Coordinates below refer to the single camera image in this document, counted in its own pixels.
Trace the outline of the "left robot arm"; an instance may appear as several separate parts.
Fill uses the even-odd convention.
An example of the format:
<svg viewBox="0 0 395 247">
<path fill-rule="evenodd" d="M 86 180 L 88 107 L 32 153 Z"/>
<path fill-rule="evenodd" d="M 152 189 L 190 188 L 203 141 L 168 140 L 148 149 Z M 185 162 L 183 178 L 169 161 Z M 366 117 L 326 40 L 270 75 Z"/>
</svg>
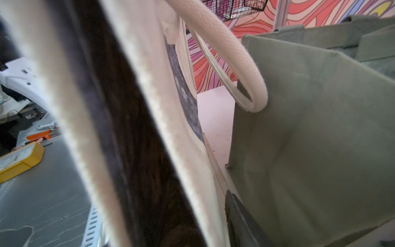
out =
<svg viewBox="0 0 395 247">
<path fill-rule="evenodd" d="M 1 119 L 17 115 L 30 103 L 35 103 L 45 111 L 48 106 L 39 89 L 36 73 L 29 66 L 29 60 L 21 57 L 4 64 L 1 70 L 1 86 L 25 97 L 16 100 L 1 90 Z"/>
</svg>

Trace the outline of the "cream canvas tote bag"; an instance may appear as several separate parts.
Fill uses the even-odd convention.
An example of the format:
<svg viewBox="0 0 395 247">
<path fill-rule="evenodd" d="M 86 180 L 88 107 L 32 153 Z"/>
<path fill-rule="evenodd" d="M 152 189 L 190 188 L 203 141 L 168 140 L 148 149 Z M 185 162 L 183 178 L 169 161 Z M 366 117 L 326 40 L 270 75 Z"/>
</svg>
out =
<svg viewBox="0 0 395 247">
<path fill-rule="evenodd" d="M 237 105 L 268 102 L 251 56 L 201 1 L 1 1 L 108 247 L 231 247 L 185 32 Z"/>
</svg>

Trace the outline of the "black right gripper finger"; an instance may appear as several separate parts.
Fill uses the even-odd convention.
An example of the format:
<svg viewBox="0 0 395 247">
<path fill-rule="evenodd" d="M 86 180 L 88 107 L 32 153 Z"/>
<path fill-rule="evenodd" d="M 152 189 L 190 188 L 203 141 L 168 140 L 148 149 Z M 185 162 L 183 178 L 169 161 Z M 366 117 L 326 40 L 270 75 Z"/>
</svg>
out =
<svg viewBox="0 0 395 247">
<path fill-rule="evenodd" d="M 230 190 L 225 197 L 225 212 L 231 247 L 273 246 L 273 242 Z"/>
</svg>

